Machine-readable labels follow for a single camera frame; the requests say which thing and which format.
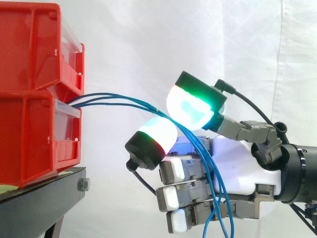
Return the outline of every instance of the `bolt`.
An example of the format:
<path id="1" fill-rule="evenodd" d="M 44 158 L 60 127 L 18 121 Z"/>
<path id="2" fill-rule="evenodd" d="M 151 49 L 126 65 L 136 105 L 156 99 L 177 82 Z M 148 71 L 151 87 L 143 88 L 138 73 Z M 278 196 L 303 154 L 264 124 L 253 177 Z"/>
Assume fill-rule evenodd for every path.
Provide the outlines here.
<path id="1" fill-rule="evenodd" d="M 90 179 L 89 178 L 80 178 L 78 180 L 77 189 L 81 192 L 87 192 L 90 187 Z"/>

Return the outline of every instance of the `green light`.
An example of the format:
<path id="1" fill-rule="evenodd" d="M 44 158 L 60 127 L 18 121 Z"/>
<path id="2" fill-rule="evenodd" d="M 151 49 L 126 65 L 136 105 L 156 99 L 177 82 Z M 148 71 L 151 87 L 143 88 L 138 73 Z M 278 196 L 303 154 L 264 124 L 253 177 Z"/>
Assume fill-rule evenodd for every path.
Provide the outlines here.
<path id="1" fill-rule="evenodd" d="M 213 116 L 211 106 L 178 86 L 174 85 L 166 107 L 170 116 L 190 130 L 197 130 L 206 125 Z"/>
<path id="2" fill-rule="evenodd" d="M 149 120 L 139 131 L 152 137 L 167 154 L 177 139 L 176 126 L 168 119 L 156 117 Z"/>

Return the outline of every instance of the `white curtain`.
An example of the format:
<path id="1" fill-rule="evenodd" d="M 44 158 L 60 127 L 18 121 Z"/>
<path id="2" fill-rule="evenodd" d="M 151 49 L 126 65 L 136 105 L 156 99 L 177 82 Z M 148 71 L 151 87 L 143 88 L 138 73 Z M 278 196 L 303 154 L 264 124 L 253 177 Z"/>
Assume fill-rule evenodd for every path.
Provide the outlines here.
<path id="1" fill-rule="evenodd" d="M 317 1 L 57 0 L 85 44 L 85 92 L 145 100 L 166 112 L 181 71 L 208 84 L 221 78 L 288 125 L 292 143 L 317 146 Z M 228 95 L 225 113 L 261 120 Z M 82 166 L 91 189 L 64 218 L 62 238 L 200 237 L 204 226 L 167 232 L 155 197 L 125 168 L 126 141 L 153 115 L 137 109 L 83 109 Z M 196 134 L 207 134 L 197 131 Z M 140 171 L 153 187 L 158 170 Z M 225 224 L 230 229 L 229 220 Z M 223 237 L 218 222 L 207 237 Z M 235 219 L 237 238 L 314 237 L 281 203 L 260 220 Z"/>

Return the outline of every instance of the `red storage drawer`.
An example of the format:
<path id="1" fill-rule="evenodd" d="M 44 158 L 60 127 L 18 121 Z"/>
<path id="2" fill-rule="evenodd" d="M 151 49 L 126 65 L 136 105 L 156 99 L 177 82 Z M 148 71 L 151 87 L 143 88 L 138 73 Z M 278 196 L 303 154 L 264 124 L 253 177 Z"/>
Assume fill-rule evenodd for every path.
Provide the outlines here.
<path id="1" fill-rule="evenodd" d="M 47 90 L 66 102 L 84 93 L 84 46 L 54 3 L 0 1 L 0 90 Z"/>
<path id="2" fill-rule="evenodd" d="M 80 163 L 80 110 L 48 91 L 0 91 L 0 112 L 0 184 L 24 187 Z"/>

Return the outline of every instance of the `metal table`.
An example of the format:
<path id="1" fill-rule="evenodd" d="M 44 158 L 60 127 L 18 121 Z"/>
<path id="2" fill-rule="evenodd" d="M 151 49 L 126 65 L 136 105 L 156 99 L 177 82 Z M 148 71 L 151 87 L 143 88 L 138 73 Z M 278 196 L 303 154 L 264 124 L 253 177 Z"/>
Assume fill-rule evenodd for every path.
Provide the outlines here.
<path id="1" fill-rule="evenodd" d="M 4 238 L 58 238 L 63 216 L 88 191 L 86 168 L 27 188 L 0 194 L 0 232 Z"/>

